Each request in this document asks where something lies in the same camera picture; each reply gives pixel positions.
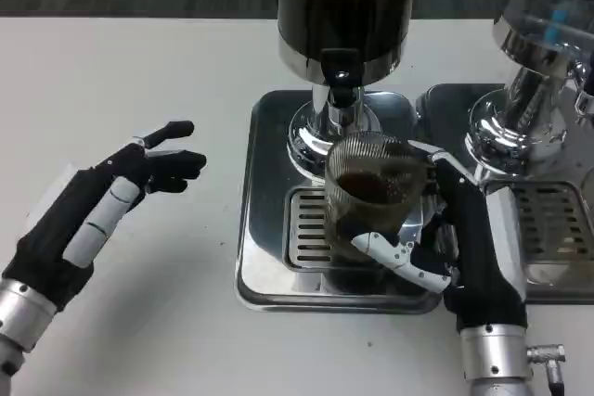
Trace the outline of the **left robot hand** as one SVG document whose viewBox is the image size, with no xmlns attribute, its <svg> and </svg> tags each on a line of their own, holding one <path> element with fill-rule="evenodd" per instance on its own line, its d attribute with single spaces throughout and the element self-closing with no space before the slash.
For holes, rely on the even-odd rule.
<svg viewBox="0 0 594 396">
<path fill-rule="evenodd" d="M 91 278 L 94 258 L 127 212 L 148 194 L 180 194 L 200 176 L 204 155 L 156 148 L 194 129 L 192 121 L 170 121 L 97 165 L 75 171 L 19 239 L 2 277 L 31 287 L 63 311 Z"/>
</svg>

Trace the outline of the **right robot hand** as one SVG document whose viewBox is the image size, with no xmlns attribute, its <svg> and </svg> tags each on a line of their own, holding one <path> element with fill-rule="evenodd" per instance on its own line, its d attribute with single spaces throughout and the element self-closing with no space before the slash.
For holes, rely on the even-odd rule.
<svg viewBox="0 0 594 396">
<path fill-rule="evenodd" d="M 519 229 L 504 228 L 515 214 L 508 188 L 486 195 L 473 175 L 449 152 L 419 141 L 394 141 L 389 154 L 411 167 L 434 172 L 437 191 L 445 202 L 442 213 L 454 227 L 458 242 L 453 280 L 444 261 L 414 245 L 403 245 L 394 233 L 356 226 L 351 244 L 406 281 L 442 293 L 446 308 L 457 317 L 457 329 L 478 326 L 527 328 L 526 284 L 520 265 Z"/>
</svg>

